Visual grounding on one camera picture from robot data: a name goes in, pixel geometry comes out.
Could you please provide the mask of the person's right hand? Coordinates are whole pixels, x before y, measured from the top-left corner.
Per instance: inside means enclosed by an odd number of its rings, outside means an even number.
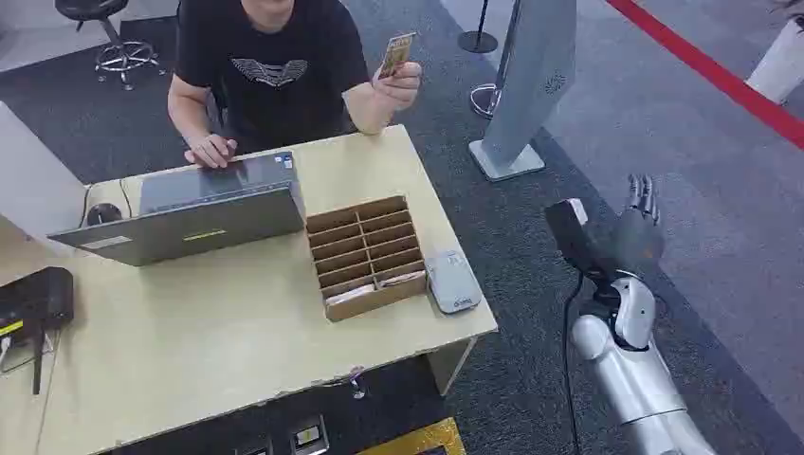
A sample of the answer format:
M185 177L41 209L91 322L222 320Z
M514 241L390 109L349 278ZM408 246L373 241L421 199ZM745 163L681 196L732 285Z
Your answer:
M233 138L210 134L193 139L184 152L185 159L194 165L223 169L236 155L238 143Z

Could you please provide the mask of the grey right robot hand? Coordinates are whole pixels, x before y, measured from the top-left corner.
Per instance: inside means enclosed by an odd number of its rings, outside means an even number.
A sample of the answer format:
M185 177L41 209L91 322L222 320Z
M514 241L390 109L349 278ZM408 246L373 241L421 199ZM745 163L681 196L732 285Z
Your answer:
M626 205L612 232L612 255L620 270L644 277L658 266L664 253L661 211L650 175L631 174L629 189Z

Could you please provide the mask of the person's left hand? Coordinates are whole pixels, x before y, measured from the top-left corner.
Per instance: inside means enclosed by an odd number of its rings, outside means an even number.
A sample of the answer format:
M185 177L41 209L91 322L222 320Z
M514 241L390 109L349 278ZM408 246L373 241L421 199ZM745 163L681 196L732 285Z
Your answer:
M396 64L390 76L372 80L377 102L390 112L408 109L415 102L421 85L422 66L417 62Z

